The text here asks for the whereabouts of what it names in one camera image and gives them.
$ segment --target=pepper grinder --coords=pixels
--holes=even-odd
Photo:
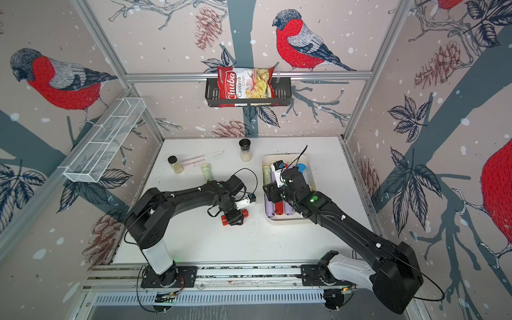
[[[249,150],[249,148],[251,147],[251,142],[249,141],[249,139],[242,139],[238,142],[238,144],[240,145],[240,149],[242,150],[240,152],[240,159],[242,159],[242,161],[250,161],[252,159],[252,154],[251,154],[251,151]]]
[[[176,156],[170,156],[167,161],[170,163],[170,166],[173,167],[175,174],[183,172],[183,167],[181,166],[181,163],[178,162],[178,158],[176,158]]]

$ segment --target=wall shelf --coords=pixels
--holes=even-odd
[[[111,108],[115,108],[113,113],[104,123],[93,126],[96,133],[64,172],[69,180],[98,182],[146,109],[146,104],[142,98],[123,98]]]

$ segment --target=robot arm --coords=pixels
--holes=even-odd
[[[243,182],[233,175],[226,182],[213,180],[197,188],[174,192],[160,192],[157,188],[151,188],[139,199],[124,225],[163,287],[176,279],[176,263],[170,257],[163,240],[169,220],[197,207],[218,205],[219,212],[224,212],[229,225],[241,225],[244,215],[240,209],[256,200],[254,195],[250,195],[235,201],[235,195],[244,187]]]
[[[360,284],[373,290],[390,310],[403,313],[423,284],[412,248],[404,242],[397,246],[379,237],[344,213],[323,193],[311,191],[296,166],[284,169],[282,161],[278,161],[272,170],[278,181],[263,187],[269,201],[285,200],[303,217],[337,235],[367,262],[330,251],[318,264],[322,281],[347,280]]]

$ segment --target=mounting plate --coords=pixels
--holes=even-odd
[[[196,275],[197,275],[197,267],[196,266],[179,266],[176,269],[176,273],[183,277],[185,280],[184,288],[193,288],[194,283],[196,282]],[[169,288],[181,288],[182,284],[181,281],[178,279],[176,280]],[[152,268],[148,268],[147,272],[143,274],[142,281],[140,283],[140,287],[143,289],[148,288],[159,288],[162,289],[162,286],[160,286],[160,280],[158,279],[158,275],[153,271]]]

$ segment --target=bird illustration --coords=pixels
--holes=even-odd
[[[77,63],[60,62],[43,56],[39,51],[23,48],[11,57],[12,73],[18,81],[23,79],[36,89],[49,103],[62,109],[83,110],[87,119],[87,108],[101,100],[103,86],[117,79],[105,72],[84,68]]]
[[[487,160],[482,169],[481,184],[483,205],[468,203],[461,190],[453,190],[459,193],[464,205],[462,211],[458,211],[461,215],[466,212],[467,205],[483,211],[506,237],[507,245],[499,253],[480,243],[496,259],[496,264],[490,266],[499,269],[500,257],[512,251],[512,139]]]
[[[354,69],[344,65],[302,21],[301,14],[294,9],[279,12],[272,23],[277,27],[277,47],[281,58],[295,68],[313,70],[316,66],[336,65],[347,71]]]
[[[450,9],[462,2],[462,0],[432,0],[432,1],[436,4],[437,9],[436,9],[436,12],[432,15],[431,20],[434,20],[434,16],[439,11],[439,9],[444,9],[448,12],[448,18],[446,19],[446,21],[453,19],[453,17],[450,16]]]

